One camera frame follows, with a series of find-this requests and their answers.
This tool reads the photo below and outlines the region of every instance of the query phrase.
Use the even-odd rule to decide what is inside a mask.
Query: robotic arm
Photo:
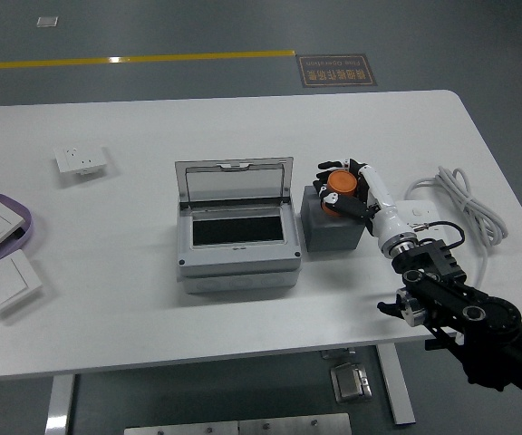
[[[510,302],[465,285],[466,274],[442,240],[420,242],[415,230],[398,216],[378,173],[352,159],[319,165],[314,187],[325,207],[364,221],[382,253],[392,259],[404,287],[393,304],[378,303],[387,315],[410,326],[424,325],[434,335],[426,350],[447,349],[461,363],[470,383],[503,391],[510,383],[522,390],[521,314]],[[358,180],[355,196],[337,195],[326,181],[332,170],[344,169]],[[464,335],[458,344],[443,328]]]

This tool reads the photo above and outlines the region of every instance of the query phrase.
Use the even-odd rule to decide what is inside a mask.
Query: purple tray
[[[2,195],[0,193],[0,202],[5,205],[6,207],[9,207],[12,209],[15,213],[17,213],[19,216],[21,216],[24,219],[24,224],[21,225],[21,229],[25,232],[23,236],[20,238],[15,238],[14,236],[9,236],[6,240],[0,243],[0,260],[4,256],[8,256],[12,252],[19,249],[26,241],[27,239],[32,235],[34,232],[34,224],[32,221],[32,214],[29,212],[29,210],[22,206],[19,202],[14,201],[13,199]]]

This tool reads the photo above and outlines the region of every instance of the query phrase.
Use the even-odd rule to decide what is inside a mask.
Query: table leg
[[[406,382],[400,367],[400,360],[396,353],[394,343],[376,345],[378,358],[382,367],[386,391],[390,398],[391,413],[396,424],[415,423],[414,411],[410,402],[410,396],[406,389]]]
[[[74,374],[53,377],[45,435],[66,435],[70,422]]]

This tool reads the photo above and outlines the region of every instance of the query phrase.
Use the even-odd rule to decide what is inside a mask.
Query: yellow floor line
[[[243,59],[247,57],[295,56],[293,50],[267,50],[261,52],[158,54],[153,56],[88,57],[81,59],[51,59],[43,61],[0,62],[0,70],[8,68],[37,68],[43,66],[97,65],[106,63],[141,63],[171,61],[202,61],[207,59]]]

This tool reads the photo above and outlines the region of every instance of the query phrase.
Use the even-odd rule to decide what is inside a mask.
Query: gray floor
[[[58,27],[36,29],[40,15]],[[306,89],[291,58],[68,66],[0,70],[0,105],[449,89],[522,204],[522,1],[0,2],[0,62],[277,49],[365,53],[378,85]],[[370,403],[335,405],[317,353],[95,373],[78,378],[72,433],[341,411],[354,433],[522,433],[521,391],[467,385],[422,343],[398,352],[418,419],[407,428],[392,425],[365,348]],[[0,382],[1,434],[44,433],[51,382]]]

